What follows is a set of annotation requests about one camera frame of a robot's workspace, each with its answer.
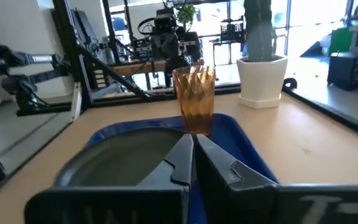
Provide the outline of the green bin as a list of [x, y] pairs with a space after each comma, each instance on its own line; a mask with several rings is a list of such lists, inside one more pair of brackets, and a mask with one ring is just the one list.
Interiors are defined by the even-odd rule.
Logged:
[[348, 52], [352, 42], [352, 32], [349, 27], [342, 27], [333, 30], [328, 54], [336, 52]]

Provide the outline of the dark round plate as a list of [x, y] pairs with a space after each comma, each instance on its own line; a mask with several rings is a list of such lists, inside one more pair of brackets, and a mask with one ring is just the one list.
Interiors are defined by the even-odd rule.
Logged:
[[193, 138], [170, 128], [114, 134], [82, 149], [57, 174], [56, 187], [189, 185]]

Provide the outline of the black table edge rail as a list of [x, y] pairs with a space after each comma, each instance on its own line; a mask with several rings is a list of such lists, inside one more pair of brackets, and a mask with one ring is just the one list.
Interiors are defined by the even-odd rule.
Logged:
[[[239, 93], [240, 83], [223, 83], [215, 86], [215, 95], [227, 95]], [[161, 88], [144, 91], [146, 98], [141, 98], [133, 92], [108, 94], [100, 99], [94, 99], [89, 108], [101, 108], [108, 106], [133, 105], [138, 103], [151, 103], [158, 101], [170, 101], [177, 98], [174, 88]]]
[[341, 123], [347, 128], [350, 128], [358, 133], [358, 120], [328, 105], [301, 96], [300, 94], [295, 92], [297, 86], [298, 84], [295, 78], [285, 78], [282, 86], [282, 91], [290, 95], [291, 97], [295, 98], [296, 100], [299, 100], [302, 103], [310, 106], [314, 110], [319, 111], [320, 113], [330, 117], [331, 119], [337, 121], [338, 123]]

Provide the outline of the blue plastic tray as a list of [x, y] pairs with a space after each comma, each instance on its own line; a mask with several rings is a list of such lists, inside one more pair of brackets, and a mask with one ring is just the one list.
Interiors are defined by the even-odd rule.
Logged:
[[[114, 134], [149, 127], [172, 128], [180, 131], [185, 129], [181, 116], [114, 123], [96, 131], [85, 147], [89, 148]], [[212, 141], [253, 170], [274, 182], [278, 181], [233, 117], [222, 113], [213, 115]], [[197, 182], [193, 184], [191, 190], [188, 224], [207, 224]]]

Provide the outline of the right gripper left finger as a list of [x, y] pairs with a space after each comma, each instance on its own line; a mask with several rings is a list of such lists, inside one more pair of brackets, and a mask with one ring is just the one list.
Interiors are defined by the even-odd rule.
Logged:
[[193, 181], [194, 142], [184, 134], [136, 187], [146, 193], [136, 210], [137, 224], [187, 224]]

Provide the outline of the black frame post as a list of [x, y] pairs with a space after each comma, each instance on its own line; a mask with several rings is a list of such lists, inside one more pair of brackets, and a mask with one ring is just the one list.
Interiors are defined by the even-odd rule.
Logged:
[[73, 22], [73, 16], [67, 0], [52, 0], [57, 16], [61, 22], [64, 38], [63, 48], [71, 65], [72, 75], [76, 82], [81, 84], [81, 111], [86, 111], [92, 104], [93, 99], [89, 92], [90, 85], [87, 79], [86, 67], [83, 56], [79, 51], [78, 34]]

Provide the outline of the black diagonal frame brace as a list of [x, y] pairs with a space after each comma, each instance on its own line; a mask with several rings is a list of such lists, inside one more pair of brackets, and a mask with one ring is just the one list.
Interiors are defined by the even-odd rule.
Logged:
[[124, 79], [122, 75], [118, 75], [113, 68], [109, 67], [107, 64], [100, 61], [96, 57], [92, 56], [92, 54], [89, 53], [85, 48], [81, 47], [80, 45], [77, 45], [76, 49], [78, 53], [84, 56], [85, 59], [89, 61], [94, 67], [102, 70], [105, 75], [110, 76], [115, 81], [118, 81], [120, 84], [124, 85], [128, 90], [133, 92], [136, 96], [142, 99], [150, 98], [150, 95], [148, 95], [145, 91], [141, 90], [139, 87], [136, 87], [135, 85]]

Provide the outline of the wooden background table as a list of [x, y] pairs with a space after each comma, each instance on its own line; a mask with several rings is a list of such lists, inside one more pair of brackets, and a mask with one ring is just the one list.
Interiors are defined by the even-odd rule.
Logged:
[[172, 71], [165, 68], [166, 61], [156, 61], [154, 62], [154, 67], [152, 67], [151, 62], [147, 63], [138, 63], [138, 64], [132, 64], [132, 65], [120, 65], [113, 67], [112, 69], [114, 72], [120, 76], [129, 77], [138, 73], [151, 73], [153, 71], [155, 72], [166, 72], [168, 71], [168, 74], [171, 74]]

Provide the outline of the green leafy plant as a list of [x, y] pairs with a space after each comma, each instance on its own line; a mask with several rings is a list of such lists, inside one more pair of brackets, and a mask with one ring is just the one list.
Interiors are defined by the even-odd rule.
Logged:
[[177, 10], [177, 21], [183, 25], [185, 30], [190, 30], [196, 13], [194, 5], [185, 4], [182, 6], [175, 6], [175, 9]]

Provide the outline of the amber faceted plastic cup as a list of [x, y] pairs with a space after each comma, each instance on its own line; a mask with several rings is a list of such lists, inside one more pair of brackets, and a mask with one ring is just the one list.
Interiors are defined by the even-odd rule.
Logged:
[[214, 113], [214, 67], [195, 65], [177, 68], [172, 76], [186, 130], [210, 137]]

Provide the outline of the tall green cactus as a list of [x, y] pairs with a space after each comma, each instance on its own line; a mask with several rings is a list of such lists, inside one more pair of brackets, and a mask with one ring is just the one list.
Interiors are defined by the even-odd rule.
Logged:
[[244, 9], [249, 61], [272, 61], [271, 0], [244, 0]]

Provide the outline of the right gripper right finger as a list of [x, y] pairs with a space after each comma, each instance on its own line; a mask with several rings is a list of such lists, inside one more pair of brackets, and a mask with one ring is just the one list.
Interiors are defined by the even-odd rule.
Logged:
[[209, 224], [269, 224], [275, 182], [204, 135], [196, 136], [196, 175]]

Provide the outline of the black box with red light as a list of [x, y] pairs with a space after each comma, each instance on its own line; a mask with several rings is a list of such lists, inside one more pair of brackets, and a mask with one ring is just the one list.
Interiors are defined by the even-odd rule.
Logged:
[[358, 90], [358, 53], [332, 53], [327, 83], [345, 91]]

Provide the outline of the white hexagonal plant pot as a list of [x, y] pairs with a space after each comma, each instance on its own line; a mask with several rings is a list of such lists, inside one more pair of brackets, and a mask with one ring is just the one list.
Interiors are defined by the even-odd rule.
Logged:
[[273, 55], [270, 62], [251, 62], [248, 56], [238, 59], [239, 104], [254, 109], [278, 107], [287, 65], [288, 58], [281, 55]]

